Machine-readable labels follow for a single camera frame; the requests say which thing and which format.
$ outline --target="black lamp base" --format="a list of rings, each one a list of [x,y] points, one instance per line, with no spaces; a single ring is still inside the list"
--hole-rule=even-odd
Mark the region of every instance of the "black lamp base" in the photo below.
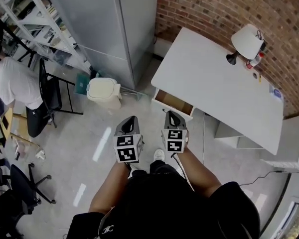
[[[236,51],[234,54],[228,54],[228,55],[226,56],[227,61],[228,61],[230,64],[232,64],[232,65],[236,65],[236,58],[237,58],[238,55],[239,55],[239,52],[238,52],[238,51]]]

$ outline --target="black shirt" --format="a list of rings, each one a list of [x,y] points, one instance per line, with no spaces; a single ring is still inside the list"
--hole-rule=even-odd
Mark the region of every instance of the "black shirt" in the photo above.
[[[259,238],[256,207],[236,182],[204,198],[176,174],[130,179],[116,207],[104,214],[74,216],[67,239],[107,238]]]

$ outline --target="trash bin lid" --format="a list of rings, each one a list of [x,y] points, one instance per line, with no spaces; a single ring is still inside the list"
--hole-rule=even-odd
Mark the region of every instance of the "trash bin lid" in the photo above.
[[[114,92],[117,81],[111,78],[94,78],[90,81],[87,94],[92,98],[107,99]]]

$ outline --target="open drawer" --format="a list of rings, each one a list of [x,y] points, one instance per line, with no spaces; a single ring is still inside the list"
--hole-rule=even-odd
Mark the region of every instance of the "open drawer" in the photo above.
[[[193,119],[192,114],[195,107],[185,101],[166,93],[163,90],[157,89],[154,98],[151,100],[152,105],[158,107],[165,112],[169,110],[180,114],[186,121]]]

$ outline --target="white lamp shade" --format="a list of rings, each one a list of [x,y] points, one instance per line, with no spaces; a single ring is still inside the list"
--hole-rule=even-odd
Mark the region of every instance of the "white lamp shade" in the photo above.
[[[254,59],[264,42],[256,36],[257,31],[255,26],[247,24],[231,37],[234,47],[245,58]]]

